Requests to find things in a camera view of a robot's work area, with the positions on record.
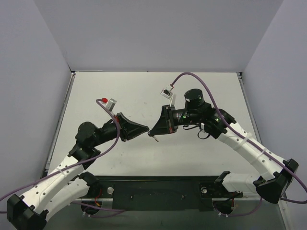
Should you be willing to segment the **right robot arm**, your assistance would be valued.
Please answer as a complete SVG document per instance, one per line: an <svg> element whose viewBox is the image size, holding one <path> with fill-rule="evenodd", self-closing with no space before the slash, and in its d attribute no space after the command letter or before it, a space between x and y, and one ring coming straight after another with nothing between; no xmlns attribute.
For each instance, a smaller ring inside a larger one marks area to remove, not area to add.
<svg viewBox="0 0 307 230"><path fill-rule="evenodd" d="M276 204L292 181L298 163L285 160L252 143L256 140L226 111L216 112L205 102L202 90L191 89L184 94L185 107L175 109L172 105L162 106L161 115L148 132L151 137L176 133L179 126L195 125L201 132L228 145L256 170L257 174L223 172L214 184L215 192L225 196L231 192L258 194L264 200Z"/></svg>

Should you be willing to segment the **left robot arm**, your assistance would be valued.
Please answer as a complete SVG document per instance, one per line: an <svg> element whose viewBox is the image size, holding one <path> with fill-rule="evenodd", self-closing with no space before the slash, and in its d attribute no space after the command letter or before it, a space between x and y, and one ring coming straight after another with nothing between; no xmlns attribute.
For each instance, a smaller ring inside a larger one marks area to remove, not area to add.
<svg viewBox="0 0 307 230"><path fill-rule="evenodd" d="M76 144L62 162L33 188L7 201L7 219L18 230L42 230L61 209L82 196L94 197L99 180L86 169L100 155L97 146L113 139L131 140L149 131L122 113L101 128L91 122L78 127Z"/></svg>

